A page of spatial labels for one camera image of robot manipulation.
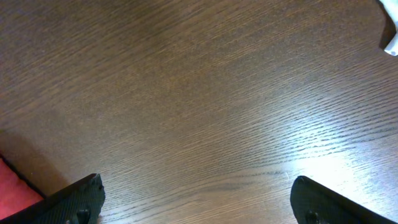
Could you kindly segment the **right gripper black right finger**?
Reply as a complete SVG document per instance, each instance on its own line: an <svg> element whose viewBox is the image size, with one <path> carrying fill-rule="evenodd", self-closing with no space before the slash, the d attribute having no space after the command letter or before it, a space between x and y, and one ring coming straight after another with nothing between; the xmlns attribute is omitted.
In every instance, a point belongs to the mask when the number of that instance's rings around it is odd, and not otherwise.
<svg viewBox="0 0 398 224"><path fill-rule="evenodd" d="M299 224L397 224L304 175L292 185L290 205Z"/></svg>

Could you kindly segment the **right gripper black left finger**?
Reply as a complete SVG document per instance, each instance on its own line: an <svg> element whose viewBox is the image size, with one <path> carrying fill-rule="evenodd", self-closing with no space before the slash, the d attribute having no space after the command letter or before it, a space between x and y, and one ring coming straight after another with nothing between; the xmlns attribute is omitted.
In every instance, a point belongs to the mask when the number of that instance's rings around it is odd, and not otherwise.
<svg viewBox="0 0 398 224"><path fill-rule="evenodd" d="M99 174L90 174L9 217L1 224L97 224L105 201Z"/></svg>

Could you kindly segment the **red soccer t-shirt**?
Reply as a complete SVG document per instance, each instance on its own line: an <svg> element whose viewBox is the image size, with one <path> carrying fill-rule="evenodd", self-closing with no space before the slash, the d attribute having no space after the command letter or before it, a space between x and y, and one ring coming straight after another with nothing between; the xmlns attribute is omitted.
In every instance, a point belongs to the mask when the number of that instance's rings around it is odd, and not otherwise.
<svg viewBox="0 0 398 224"><path fill-rule="evenodd" d="M1 219L43 200L35 190L29 187L1 158L0 208Z"/></svg>

